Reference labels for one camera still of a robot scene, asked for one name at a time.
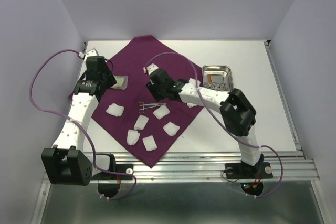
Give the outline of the steel tweezers branded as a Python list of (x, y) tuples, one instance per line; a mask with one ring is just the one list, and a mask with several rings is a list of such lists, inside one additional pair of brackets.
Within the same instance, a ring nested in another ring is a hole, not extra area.
[(163, 105), (166, 105), (166, 103), (148, 103), (148, 104), (144, 104), (143, 106), (157, 107), (157, 106), (163, 106)]

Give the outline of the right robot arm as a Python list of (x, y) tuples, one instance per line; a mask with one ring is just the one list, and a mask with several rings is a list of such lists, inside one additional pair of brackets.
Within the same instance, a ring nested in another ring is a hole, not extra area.
[(264, 158), (254, 133), (256, 110), (241, 90), (215, 91), (200, 87), (196, 82), (174, 81), (155, 64), (145, 67), (144, 73), (150, 79), (146, 86), (157, 102), (168, 99), (219, 113), (224, 121), (220, 126), (238, 142), (243, 174), (253, 177), (260, 172)]

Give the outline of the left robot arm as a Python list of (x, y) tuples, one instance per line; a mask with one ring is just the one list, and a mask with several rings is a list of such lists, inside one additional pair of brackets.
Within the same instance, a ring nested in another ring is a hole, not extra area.
[(41, 159), (52, 184), (87, 185), (93, 173), (93, 159), (82, 152), (84, 132), (106, 90), (117, 83), (103, 56), (86, 54), (86, 71), (78, 80), (71, 108), (61, 133)]

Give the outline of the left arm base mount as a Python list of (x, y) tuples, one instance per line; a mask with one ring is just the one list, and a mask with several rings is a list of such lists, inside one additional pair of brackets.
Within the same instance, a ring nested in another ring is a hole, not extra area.
[(101, 199), (107, 201), (119, 200), (126, 197), (136, 186), (133, 177), (133, 165), (116, 164), (117, 174), (99, 172), (91, 178), (91, 183), (97, 184), (97, 192)]

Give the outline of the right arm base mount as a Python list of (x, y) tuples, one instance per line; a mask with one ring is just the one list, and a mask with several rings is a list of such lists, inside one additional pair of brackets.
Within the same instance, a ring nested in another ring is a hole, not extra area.
[(228, 182), (240, 182), (241, 189), (247, 195), (261, 196), (264, 189), (264, 179), (272, 179), (273, 173), (270, 163), (263, 162), (259, 168), (253, 170), (241, 163), (227, 163), (222, 172), (222, 178)]

